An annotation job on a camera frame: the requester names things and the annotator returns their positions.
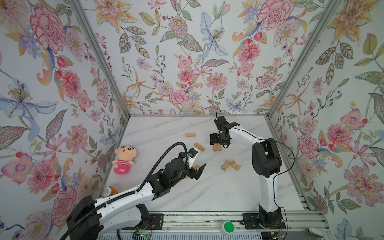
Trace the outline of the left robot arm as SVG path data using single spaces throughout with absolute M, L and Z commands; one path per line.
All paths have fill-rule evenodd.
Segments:
M 205 165 L 201 165 L 196 170 L 181 159 L 173 159 L 137 188 L 96 200 L 87 196 L 80 200 L 67 217 L 68 229 L 61 238 L 96 240 L 118 229 L 142 229 L 150 219 L 146 203 L 166 195 L 186 177 L 198 180 L 204 168 Z

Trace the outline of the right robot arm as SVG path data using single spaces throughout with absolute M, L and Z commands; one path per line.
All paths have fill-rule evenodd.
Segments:
M 217 134 L 210 135 L 210 144 L 229 146 L 231 140 L 238 141 L 252 151 L 252 166 L 259 175 L 261 201 L 259 204 L 259 224 L 271 228 L 281 216 L 281 208 L 277 204 L 276 180 L 282 166 L 282 159 L 272 138 L 261 138 L 241 127 L 223 128 Z

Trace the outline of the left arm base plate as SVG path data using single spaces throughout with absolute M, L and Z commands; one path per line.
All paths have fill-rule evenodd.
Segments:
M 122 230 L 162 230 L 164 224 L 164 214 L 150 214 L 133 227 L 125 227 Z

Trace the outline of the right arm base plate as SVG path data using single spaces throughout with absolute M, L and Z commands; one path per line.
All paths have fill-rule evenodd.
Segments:
M 273 216 L 272 219 L 267 219 L 259 213 L 244 213 L 241 224 L 246 230 L 285 230 L 287 228 L 285 219 L 281 214 Z

